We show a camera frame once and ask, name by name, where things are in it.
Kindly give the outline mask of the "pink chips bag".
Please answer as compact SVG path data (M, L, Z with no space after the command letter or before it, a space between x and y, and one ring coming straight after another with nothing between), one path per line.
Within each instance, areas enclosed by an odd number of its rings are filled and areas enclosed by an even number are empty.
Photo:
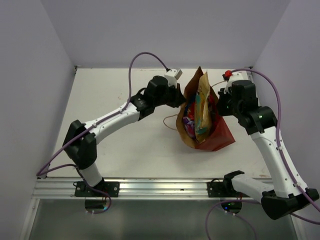
M209 109L209 112L210 112L212 125L214 126L214 128L216 128L217 125L218 125L218 121L219 121L219 114L218 114L218 111L217 111L217 108L216 108L215 99L214 99L213 95L209 96L208 109Z

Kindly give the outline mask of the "purple candy bag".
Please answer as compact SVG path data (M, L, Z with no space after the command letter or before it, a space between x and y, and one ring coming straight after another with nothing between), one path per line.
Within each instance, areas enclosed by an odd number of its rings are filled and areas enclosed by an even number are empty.
M195 122L194 122L194 120L190 119L188 116L184 116L182 118L182 122L183 122L183 126L184 126L184 129L185 129L187 135L190 138L195 139L196 138L196 134L195 134Z

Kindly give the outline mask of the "tan kraft snack bag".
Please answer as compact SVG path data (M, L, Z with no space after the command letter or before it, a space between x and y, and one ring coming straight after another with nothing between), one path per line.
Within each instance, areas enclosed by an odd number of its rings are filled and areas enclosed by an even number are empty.
M202 143L210 135L212 128L212 118L209 109L209 98L211 85L208 73L205 72L199 79L198 88L195 95L194 109L194 131L196 140Z

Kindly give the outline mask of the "red brown paper bag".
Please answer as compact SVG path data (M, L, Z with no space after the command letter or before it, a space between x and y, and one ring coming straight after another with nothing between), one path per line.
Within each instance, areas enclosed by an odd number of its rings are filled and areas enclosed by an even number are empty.
M203 141L202 143L199 143L195 137L195 139L192 139L188 136L184 124L183 124L183 117L185 117L185 108L186 105L189 102L195 102L196 98L196 93L198 90L198 83L200 80L200 77L204 74L201 67L198 67L197 70L195 71L193 77L190 79L190 81L187 83L187 85L184 88L183 96L186 98L186 102L183 103L180 106L180 110L177 114L174 116L176 117L175 120L175 126L176 126L176 131L178 132L182 142L192 148L192 149L197 149L197 150L203 150L203 151L210 151L210 152L215 152L218 151L222 148L227 147L228 145L233 144L236 140L231 133L226 121L224 118L219 115L219 120L217 123L216 128L214 128L213 123L212 127L210 129L209 136ZM213 90L211 86L210 90L210 95L213 95L214 101L215 101L215 106L218 103L218 96L216 92Z

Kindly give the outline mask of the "red rice cracker bag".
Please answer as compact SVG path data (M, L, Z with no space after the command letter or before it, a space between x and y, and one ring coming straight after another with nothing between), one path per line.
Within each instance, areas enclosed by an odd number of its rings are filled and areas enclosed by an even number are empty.
M190 101L186 105L185 111L184 111L184 116L189 118L191 121L195 120L195 102L194 101Z

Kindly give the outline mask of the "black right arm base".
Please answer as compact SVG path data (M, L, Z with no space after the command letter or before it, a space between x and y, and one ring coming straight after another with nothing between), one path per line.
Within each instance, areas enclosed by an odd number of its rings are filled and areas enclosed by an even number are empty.
M231 198L235 194L227 191L224 183L218 178L214 178L206 183L207 195L209 198Z

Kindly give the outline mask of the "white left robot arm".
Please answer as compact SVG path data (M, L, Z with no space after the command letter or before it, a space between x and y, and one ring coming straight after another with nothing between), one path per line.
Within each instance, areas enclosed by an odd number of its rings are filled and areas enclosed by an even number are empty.
M140 89L116 110L85 123L75 120L70 124L62 147L75 163L87 183L87 192L92 196L99 196L104 190L103 177L95 163L98 144L121 128L153 114L159 106L178 108L185 103L178 79L173 70L164 76L156 75L147 87Z

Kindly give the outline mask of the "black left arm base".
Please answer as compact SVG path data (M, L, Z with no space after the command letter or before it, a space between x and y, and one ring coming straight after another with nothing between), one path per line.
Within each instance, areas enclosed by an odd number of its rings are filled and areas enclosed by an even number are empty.
M75 187L74 196L84 198L105 197L108 194L111 198L117 198L120 191L118 181L101 181L94 187L88 187L83 181L73 183Z

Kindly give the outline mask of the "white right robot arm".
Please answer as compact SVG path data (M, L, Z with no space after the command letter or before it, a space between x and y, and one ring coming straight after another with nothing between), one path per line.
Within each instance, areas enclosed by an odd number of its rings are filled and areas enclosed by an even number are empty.
M221 116L234 116L258 147L272 178L272 185L255 180L243 171L228 173L223 178L227 196L243 193L261 203L273 220L292 214L320 198L309 188L296 170L280 134L278 120L270 107L260 106L256 86L250 80L230 80L219 92L217 103Z

